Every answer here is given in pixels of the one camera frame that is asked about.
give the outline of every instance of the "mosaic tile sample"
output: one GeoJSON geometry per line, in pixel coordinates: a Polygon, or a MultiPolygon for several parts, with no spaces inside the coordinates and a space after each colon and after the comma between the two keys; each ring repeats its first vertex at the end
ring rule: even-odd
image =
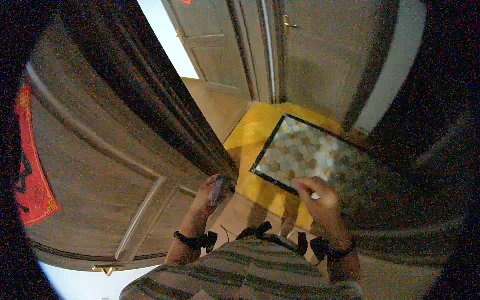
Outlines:
{"type": "Polygon", "coordinates": [[[375,206],[404,184],[390,168],[333,133],[284,114],[257,157],[252,173],[296,193],[291,180],[318,176],[338,189],[346,212],[375,206]]]}
{"type": "Polygon", "coordinates": [[[297,177],[329,180],[339,141],[306,123],[285,116],[255,170],[291,187],[297,177]]]}

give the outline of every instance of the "person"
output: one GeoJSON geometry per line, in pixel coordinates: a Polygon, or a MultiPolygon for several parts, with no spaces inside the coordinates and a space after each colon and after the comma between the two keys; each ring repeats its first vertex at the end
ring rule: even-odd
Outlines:
{"type": "MultiPolygon", "coordinates": [[[[185,216],[179,232],[187,238],[204,234],[209,207],[207,196],[217,175],[203,184],[185,216]]],[[[314,222],[328,235],[332,259],[327,255],[329,281],[303,255],[293,242],[273,235],[245,234],[200,258],[193,249],[175,239],[165,264],[124,288],[120,299],[364,299],[360,263],[352,239],[336,206],[336,192],[319,178],[294,179],[314,222]],[[312,199],[316,192],[318,200],[312,199]]]]}

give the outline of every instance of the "striped shirt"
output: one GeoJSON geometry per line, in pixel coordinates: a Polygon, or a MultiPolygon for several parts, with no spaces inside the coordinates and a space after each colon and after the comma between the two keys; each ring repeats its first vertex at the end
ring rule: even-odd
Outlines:
{"type": "Polygon", "coordinates": [[[357,282],[329,285],[328,278],[303,256],[254,236],[226,243],[191,264],[160,266],[130,283],[120,295],[120,299],[193,297],[365,299],[357,282]]]}

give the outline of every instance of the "wooden door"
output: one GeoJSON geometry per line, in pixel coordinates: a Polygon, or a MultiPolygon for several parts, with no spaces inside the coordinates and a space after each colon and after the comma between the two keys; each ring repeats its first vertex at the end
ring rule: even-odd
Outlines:
{"type": "Polygon", "coordinates": [[[36,147],[61,207],[26,228],[39,260],[82,271],[161,264],[207,175],[128,109],[59,20],[25,79],[36,147]]]}
{"type": "Polygon", "coordinates": [[[282,1],[286,101],[343,120],[375,34],[379,1],[282,1]]]}
{"type": "Polygon", "coordinates": [[[227,1],[162,1],[206,89],[250,99],[227,1]]]}

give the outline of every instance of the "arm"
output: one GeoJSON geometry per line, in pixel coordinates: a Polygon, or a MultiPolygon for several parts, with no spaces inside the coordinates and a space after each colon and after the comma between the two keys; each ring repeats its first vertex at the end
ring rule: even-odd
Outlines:
{"type": "MultiPolygon", "coordinates": [[[[187,238],[194,239],[205,233],[205,227],[209,216],[216,207],[208,206],[207,197],[210,187],[218,175],[211,176],[200,187],[192,206],[188,210],[180,225],[179,232],[187,238]]],[[[200,258],[201,250],[193,250],[180,240],[175,239],[165,258],[165,264],[189,264],[200,258]]]]}
{"type": "MultiPolygon", "coordinates": [[[[351,246],[351,237],[343,227],[343,221],[340,216],[336,216],[337,226],[329,228],[328,240],[329,246],[333,250],[342,252],[351,246]]],[[[360,261],[356,249],[353,249],[347,256],[333,261],[327,258],[327,271],[330,278],[330,284],[335,284],[340,280],[360,281],[360,261]]]]}
{"type": "MultiPolygon", "coordinates": [[[[193,239],[205,233],[208,217],[203,211],[190,209],[180,225],[179,231],[187,238],[193,239]]],[[[201,250],[194,250],[178,239],[173,241],[165,259],[165,264],[188,264],[200,258],[201,250]]]]}
{"type": "MultiPolygon", "coordinates": [[[[336,251],[345,251],[351,245],[351,237],[348,235],[345,225],[337,208],[336,192],[320,178],[295,179],[300,197],[305,201],[307,208],[316,223],[322,225],[328,234],[329,247],[336,251]],[[316,192],[320,199],[314,201],[311,192],[316,192]]],[[[350,254],[338,261],[327,259],[327,271],[330,284],[340,280],[360,280],[360,262],[357,251],[354,249],[350,254]]]]}

